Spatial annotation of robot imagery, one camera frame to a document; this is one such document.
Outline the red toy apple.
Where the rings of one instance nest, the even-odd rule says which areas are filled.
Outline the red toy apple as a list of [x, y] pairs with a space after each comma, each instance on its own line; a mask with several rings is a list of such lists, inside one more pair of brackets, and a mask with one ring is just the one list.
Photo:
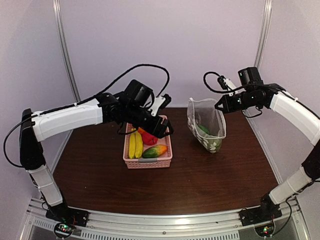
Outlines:
[[147, 133], [147, 132], [144, 132], [142, 134], [142, 142], [147, 146], [152, 146], [152, 145], [157, 144], [158, 138]]

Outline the green orange toy mango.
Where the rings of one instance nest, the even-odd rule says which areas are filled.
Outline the green orange toy mango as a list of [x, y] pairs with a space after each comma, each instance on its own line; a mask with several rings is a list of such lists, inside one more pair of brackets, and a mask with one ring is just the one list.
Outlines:
[[164, 144], [158, 144], [146, 149], [142, 153], [144, 159], [157, 158], [168, 151], [168, 147]]

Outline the clear dotted zip bag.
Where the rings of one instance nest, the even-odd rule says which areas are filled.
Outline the clear dotted zip bag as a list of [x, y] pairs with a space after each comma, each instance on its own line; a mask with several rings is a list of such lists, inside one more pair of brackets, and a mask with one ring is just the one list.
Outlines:
[[226, 120], [224, 114], [215, 109], [217, 102], [218, 101], [213, 98], [205, 98], [202, 100], [194, 100], [192, 97], [189, 98], [187, 125], [195, 138], [197, 132], [196, 125], [202, 125], [207, 128], [209, 134], [214, 138], [223, 140], [226, 137]]

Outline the green striped toy watermelon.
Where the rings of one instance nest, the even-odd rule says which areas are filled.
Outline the green striped toy watermelon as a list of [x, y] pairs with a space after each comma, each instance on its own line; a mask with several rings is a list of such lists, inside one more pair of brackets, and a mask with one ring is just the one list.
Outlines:
[[201, 124], [196, 125], [196, 138], [210, 153], [217, 153], [222, 146], [222, 138], [216, 138], [209, 134], [209, 130]]

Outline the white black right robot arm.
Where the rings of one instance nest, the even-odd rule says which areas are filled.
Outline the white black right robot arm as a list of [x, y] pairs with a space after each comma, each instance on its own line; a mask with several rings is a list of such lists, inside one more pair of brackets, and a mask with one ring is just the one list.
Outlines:
[[276, 83], [265, 83], [256, 67], [238, 71], [241, 85], [236, 87], [223, 75], [217, 76], [222, 88], [222, 97], [215, 108], [224, 114], [240, 112], [251, 107], [261, 111], [268, 109], [278, 115], [273, 126], [279, 133], [274, 137], [274, 145], [292, 150], [309, 145], [303, 151], [305, 160], [298, 169], [287, 176], [277, 187], [266, 193], [256, 210], [259, 220], [269, 220], [277, 215], [279, 206], [289, 197], [300, 194], [305, 188], [320, 179], [320, 117], [293, 97], [285, 88]]

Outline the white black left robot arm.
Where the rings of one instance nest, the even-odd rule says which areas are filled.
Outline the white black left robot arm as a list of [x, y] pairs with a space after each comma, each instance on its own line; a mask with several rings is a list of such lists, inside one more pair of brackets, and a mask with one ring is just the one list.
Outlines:
[[20, 163], [35, 181], [53, 216], [67, 222], [72, 211], [47, 167], [42, 141], [77, 128], [111, 122], [131, 124], [161, 139], [173, 133], [170, 122], [158, 114], [170, 102], [168, 94], [154, 96], [151, 88], [134, 79], [116, 94], [99, 93], [89, 101], [57, 110], [24, 110], [19, 134]]

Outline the orange toy fruit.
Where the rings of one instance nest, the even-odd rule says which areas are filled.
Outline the orange toy fruit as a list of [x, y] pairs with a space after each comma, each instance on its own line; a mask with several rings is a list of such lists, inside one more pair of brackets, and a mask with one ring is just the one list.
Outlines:
[[144, 129], [142, 129], [142, 128], [138, 128], [138, 130], [137, 130], [141, 135], [143, 135], [146, 131], [144, 130]]

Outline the pink plastic basket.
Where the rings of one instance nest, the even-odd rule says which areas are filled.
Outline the pink plastic basket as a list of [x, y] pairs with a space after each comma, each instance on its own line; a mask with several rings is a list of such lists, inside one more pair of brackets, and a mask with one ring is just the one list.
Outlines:
[[125, 131], [129, 133], [124, 138], [124, 147], [123, 147], [123, 160], [128, 169], [153, 169], [153, 168], [168, 168], [171, 165], [171, 161], [173, 158], [173, 151], [172, 151], [172, 143], [171, 137], [166, 136], [164, 138], [158, 138], [157, 144], [155, 145], [145, 145], [143, 144], [143, 152], [156, 145], [166, 145], [168, 147], [167, 152], [163, 155], [156, 157], [156, 158], [129, 158], [129, 141], [130, 135], [134, 133], [134, 127], [132, 124], [127, 123], [125, 127]]

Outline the right circuit board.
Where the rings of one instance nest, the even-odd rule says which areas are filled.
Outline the right circuit board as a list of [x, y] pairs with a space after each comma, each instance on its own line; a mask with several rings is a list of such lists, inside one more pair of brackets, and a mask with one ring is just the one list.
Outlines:
[[267, 238], [274, 234], [275, 225], [273, 223], [258, 225], [254, 227], [254, 230], [259, 237]]

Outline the circuit board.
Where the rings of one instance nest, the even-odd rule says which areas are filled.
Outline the circuit board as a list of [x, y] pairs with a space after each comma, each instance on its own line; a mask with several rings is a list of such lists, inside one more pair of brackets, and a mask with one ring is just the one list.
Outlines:
[[267, 238], [274, 234], [275, 225], [273, 223], [258, 225], [254, 227], [254, 230], [259, 237]]
[[54, 226], [53, 233], [58, 238], [68, 238], [73, 234], [74, 230], [75, 230], [74, 226], [63, 223], [63, 222], [59, 222]]

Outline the left circuit board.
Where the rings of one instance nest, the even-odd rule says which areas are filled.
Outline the left circuit board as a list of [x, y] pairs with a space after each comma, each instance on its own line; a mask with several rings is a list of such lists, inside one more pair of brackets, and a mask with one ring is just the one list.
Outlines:
[[75, 230], [74, 226], [63, 223], [63, 222], [59, 222], [54, 226], [53, 233], [58, 238], [68, 238], [73, 234], [74, 230]]

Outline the right aluminium frame post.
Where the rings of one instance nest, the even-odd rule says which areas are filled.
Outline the right aluminium frame post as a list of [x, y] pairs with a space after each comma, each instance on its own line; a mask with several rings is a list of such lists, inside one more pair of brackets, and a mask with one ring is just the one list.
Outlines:
[[263, 13], [262, 13], [262, 22], [261, 22], [259, 40], [258, 40], [256, 55], [254, 59], [254, 66], [257, 67], [258, 69], [261, 67], [262, 60], [263, 60], [263, 54], [266, 47], [270, 25], [271, 25], [272, 11], [273, 11], [273, 1], [265, 0]]

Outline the aluminium frame post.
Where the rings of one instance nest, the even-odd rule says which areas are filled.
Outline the aluminium frame post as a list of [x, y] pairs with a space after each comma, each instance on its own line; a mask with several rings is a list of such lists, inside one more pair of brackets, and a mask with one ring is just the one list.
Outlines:
[[262, 13], [262, 22], [261, 22], [259, 40], [258, 40], [256, 55], [254, 59], [254, 66], [257, 67], [258, 69], [261, 67], [262, 60], [263, 60], [263, 54], [266, 47], [270, 25], [271, 25], [272, 11], [273, 11], [273, 1], [265, 0], [263, 13]]
[[59, 43], [60, 43], [60, 48], [61, 48], [61, 53], [62, 53], [62, 59], [64, 62], [65, 70], [67, 73], [68, 81], [70, 84], [71, 92], [74, 97], [74, 100], [76, 102], [81, 101], [81, 97], [79, 94], [78, 86], [75, 80], [75, 75], [71, 63], [71, 58], [68, 50], [68, 44], [67, 44], [67, 39], [66, 39], [66, 34], [65, 34], [65, 29], [64, 29], [64, 23], [63, 23], [63, 16], [62, 16], [62, 11], [61, 11], [61, 1], [60, 0], [53, 0], [52, 1], [52, 6], [53, 6], [53, 13], [55, 17], [55, 22], [56, 22], [56, 27], [57, 27], [57, 32], [58, 32], [58, 38], [59, 38]]

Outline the left aluminium frame post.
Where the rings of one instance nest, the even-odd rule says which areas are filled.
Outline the left aluminium frame post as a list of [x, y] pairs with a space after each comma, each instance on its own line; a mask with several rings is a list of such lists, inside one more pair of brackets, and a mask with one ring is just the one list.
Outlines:
[[71, 58], [68, 50], [68, 44], [67, 44], [67, 39], [66, 39], [66, 34], [65, 34], [65, 29], [64, 29], [64, 23], [63, 23], [63, 16], [62, 16], [62, 11], [61, 11], [61, 1], [60, 0], [53, 0], [52, 1], [52, 6], [53, 6], [53, 13], [55, 17], [55, 22], [56, 22], [56, 27], [57, 27], [57, 32], [58, 32], [58, 38], [59, 38], [59, 43], [60, 43], [60, 48], [61, 48], [61, 53], [62, 53], [62, 59], [64, 62], [65, 70], [67, 73], [68, 81], [70, 84], [71, 92], [74, 97], [74, 100], [76, 102], [81, 101], [81, 97], [79, 94], [78, 86], [75, 80], [75, 75], [71, 63]]

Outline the aluminium front rail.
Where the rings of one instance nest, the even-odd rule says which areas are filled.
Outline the aluminium front rail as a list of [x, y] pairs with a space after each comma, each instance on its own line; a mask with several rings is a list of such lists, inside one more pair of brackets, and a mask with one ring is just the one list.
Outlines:
[[86, 226], [76, 226], [70, 240], [266, 240], [262, 230], [274, 227], [272, 240], [309, 240], [298, 201], [280, 205], [274, 220], [243, 225], [248, 209], [183, 215], [139, 215], [88, 211]]

